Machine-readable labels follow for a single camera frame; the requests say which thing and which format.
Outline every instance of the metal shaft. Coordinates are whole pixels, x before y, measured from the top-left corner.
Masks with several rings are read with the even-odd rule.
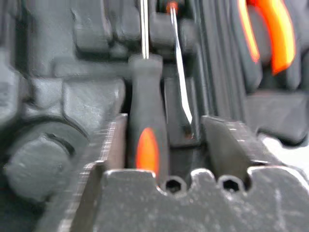
[[[181,100],[182,100],[182,107],[183,111],[189,121],[189,124],[192,123],[192,114],[190,111],[189,101],[188,101],[188,94],[187,94],[187,87],[185,83],[184,77],[184,69],[183,69],[183,56],[182,50],[180,48],[179,36],[178,36],[178,25],[177,25],[177,17],[176,17],[176,9],[171,8],[170,10],[170,18],[172,21],[172,25],[175,32],[175,52],[176,52],[176,62],[177,62],[177,69],[178,69],[178,76],[179,76],[179,85],[180,85],[180,93],[181,93]]]
[[[148,24],[148,0],[140,0],[141,22],[141,52],[144,59],[149,58],[149,24]]]

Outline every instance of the flathead screwdriver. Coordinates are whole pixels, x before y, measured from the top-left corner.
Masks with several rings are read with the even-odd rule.
[[[132,71],[132,104],[129,166],[150,170],[162,183],[169,174],[169,146],[160,82],[161,56],[149,54],[148,2],[140,1],[142,55],[129,59]]]
[[[183,56],[182,56],[182,50],[180,47],[179,36],[178,36],[177,10],[178,10],[177,2],[171,1],[168,3],[167,12],[170,14],[170,18],[171,18],[171,22],[172,22],[173,30],[175,34],[175,53],[176,53],[176,62],[177,62],[177,70],[178,70],[178,77],[179,77],[182,108],[183,108],[183,111],[185,113],[185,116],[189,124],[191,125],[192,124],[192,114],[191,114],[189,100],[188,100],[187,87],[186,87],[184,68],[183,68]]]

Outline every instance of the tool organizer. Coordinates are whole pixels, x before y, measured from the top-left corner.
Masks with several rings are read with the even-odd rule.
[[[248,12],[262,77],[252,89],[238,1],[184,3],[193,136],[183,130],[166,1],[148,0],[169,141],[169,179],[157,183],[128,169],[139,1],[0,0],[0,231],[308,231],[306,178],[257,139],[299,147],[308,134],[307,1],[284,0],[296,34],[294,89],[271,73],[271,38],[256,8]]]

